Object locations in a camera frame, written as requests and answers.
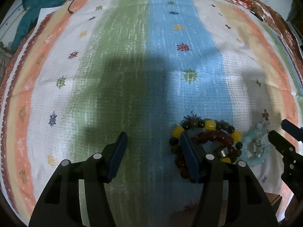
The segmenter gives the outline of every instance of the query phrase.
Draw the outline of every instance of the fabric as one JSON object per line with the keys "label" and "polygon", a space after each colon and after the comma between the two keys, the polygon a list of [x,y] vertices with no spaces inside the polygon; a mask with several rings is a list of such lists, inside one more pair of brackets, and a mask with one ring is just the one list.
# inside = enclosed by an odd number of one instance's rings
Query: fabric
{"label": "fabric", "polygon": [[[191,111],[242,133],[269,114],[302,126],[298,74],[277,34],[224,0],[76,0],[38,23],[6,85],[0,112],[2,190],[28,223],[60,161],[86,160],[128,134],[106,185],[117,226],[190,226],[202,185],[180,177],[168,140]],[[271,150],[252,168],[263,189],[292,197]],[[87,216],[83,209],[83,221]]]}
{"label": "fabric", "polygon": [[23,9],[26,10],[16,31],[11,50],[17,50],[22,39],[30,31],[31,23],[39,17],[41,8],[61,6],[66,0],[22,0]]}

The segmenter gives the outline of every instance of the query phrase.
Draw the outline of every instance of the blue stripe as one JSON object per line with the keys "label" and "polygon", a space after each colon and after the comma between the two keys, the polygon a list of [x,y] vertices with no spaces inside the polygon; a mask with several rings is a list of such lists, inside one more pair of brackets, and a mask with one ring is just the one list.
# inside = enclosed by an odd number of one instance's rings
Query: blue stripe
{"label": "blue stripe", "polygon": [[[142,155],[142,161],[148,163],[147,168],[142,165],[141,173],[149,175],[148,225],[169,226],[172,214],[197,203],[202,190],[201,185],[182,179],[174,165],[168,140],[175,122],[193,111],[203,118],[224,119],[232,124],[233,114],[222,55],[201,23],[192,0],[150,0],[148,10],[149,97],[145,110],[147,140]],[[184,30],[174,30],[177,24]],[[181,43],[188,45],[190,51],[178,51]],[[198,72],[197,80],[191,84],[182,80],[183,71],[188,69]]]}

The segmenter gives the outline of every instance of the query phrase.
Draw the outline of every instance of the beaded bracelet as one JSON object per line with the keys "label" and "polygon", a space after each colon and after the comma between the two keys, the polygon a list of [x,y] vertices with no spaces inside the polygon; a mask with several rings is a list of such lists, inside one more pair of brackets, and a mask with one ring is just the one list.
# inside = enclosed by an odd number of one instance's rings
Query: beaded bracelet
{"label": "beaded bracelet", "polygon": [[227,163],[234,163],[238,157],[241,156],[242,135],[239,131],[235,131],[234,126],[231,126],[224,120],[220,122],[211,119],[201,119],[197,115],[187,115],[184,120],[181,121],[181,125],[177,126],[172,132],[172,138],[169,140],[171,146],[171,152],[177,155],[175,159],[175,164],[181,169],[180,175],[185,179],[190,179],[192,183],[195,183],[194,179],[190,178],[190,173],[179,144],[179,138],[185,130],[202,128],[203,131],[197,136],[191,137],[191,141],[196,144],[205,144],[208,141],[214,142],[218,141],[222,143],[222,146],[214,151],[214,154],[220,158],[221,161]]}
{"label": "beaded bracelet", "polygon": [[271,149],[267,132],[266,123],[259,123],[255,129],[250,130],[243,138],[242,155],[239,159],[251,167],[263,163]]}

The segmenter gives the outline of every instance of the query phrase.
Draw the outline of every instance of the yellow bead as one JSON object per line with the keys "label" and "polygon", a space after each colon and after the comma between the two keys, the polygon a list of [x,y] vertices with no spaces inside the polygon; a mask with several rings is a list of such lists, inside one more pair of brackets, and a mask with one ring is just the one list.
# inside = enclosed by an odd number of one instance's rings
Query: yellow bead
{"label": "yellow bead", "polygon": [[176,137],[176,138],[180,138],[180,135],[182,134],[182,132],[184,131],[182,126],[177,126],[173,132],[172,132],[172,136]]}
{"label": "yellow bead", "polygon": [[213,121],[213,120],[206,120],[205,121],[205,129],[207,129],[207,130],[216,129],[216,122]]}
{"label": "yellow bead", "polygon": [[241,132],[239,132],[238,130],[235,130],[232,134],[231,134],[232,138],[234,139],[234,142],[240,142],[242,140],[242,135]]}
{"label": "yellow bead", "polygon": [[231,160],[228,157],[221,158],[220,161],[226,162],[226,163],[231,163]]}

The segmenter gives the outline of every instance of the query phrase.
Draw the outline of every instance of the teal cloth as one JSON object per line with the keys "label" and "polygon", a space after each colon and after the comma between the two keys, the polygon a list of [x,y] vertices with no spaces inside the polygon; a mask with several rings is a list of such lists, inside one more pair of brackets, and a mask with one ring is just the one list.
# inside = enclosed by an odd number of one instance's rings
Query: teal cloth
{"label": "teal cloth", "polygon": [[61,6],[65,1],[66,0],[22,0],[23,8],[25,10],[28,8],[28,10],[17,27],[11,50],[17,50],[21,41],[26,37],[31,23],[39,17],[41,8]]}

